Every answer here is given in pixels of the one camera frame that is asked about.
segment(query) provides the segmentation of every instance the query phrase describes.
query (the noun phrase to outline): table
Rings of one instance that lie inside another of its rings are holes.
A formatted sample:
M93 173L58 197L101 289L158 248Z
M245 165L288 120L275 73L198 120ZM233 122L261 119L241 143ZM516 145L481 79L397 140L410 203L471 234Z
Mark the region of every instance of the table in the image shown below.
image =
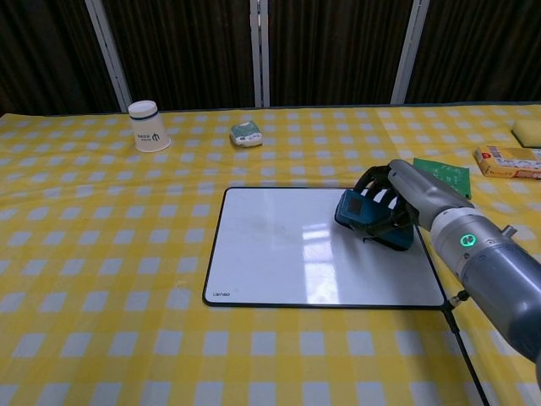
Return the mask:
M0 404L479 404L436 311L218 309L201 292L225 188L352 187L414 156L469 167L473 202L541 260L541 188L485 178L539 105L170 112L170 148L125 115L0 118ZM265 145L239 150L253 119ZM433 256L449 294L460 285ZM533 365L455 310L491 404L541 402Z

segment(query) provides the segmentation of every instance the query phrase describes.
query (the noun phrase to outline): white cup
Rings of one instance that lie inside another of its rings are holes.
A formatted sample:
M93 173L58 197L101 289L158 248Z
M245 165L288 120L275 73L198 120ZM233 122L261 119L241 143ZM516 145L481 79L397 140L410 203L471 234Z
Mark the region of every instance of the white cup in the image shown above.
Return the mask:
M158 107L152 100L131 104L128 113L134 129L135 148L139 151L156 152L171 144L171 138L163 127Z

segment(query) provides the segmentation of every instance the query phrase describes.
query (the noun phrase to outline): small green package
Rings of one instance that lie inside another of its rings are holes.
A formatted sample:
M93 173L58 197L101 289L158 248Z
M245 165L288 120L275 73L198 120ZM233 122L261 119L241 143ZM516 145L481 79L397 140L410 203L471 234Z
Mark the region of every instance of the small green package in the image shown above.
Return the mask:
M454 190L467 199L472 199L470 188L470 170L467 167L455 167L446 163L426 161L414 158L413 166L432 173L439 180L449 184Z

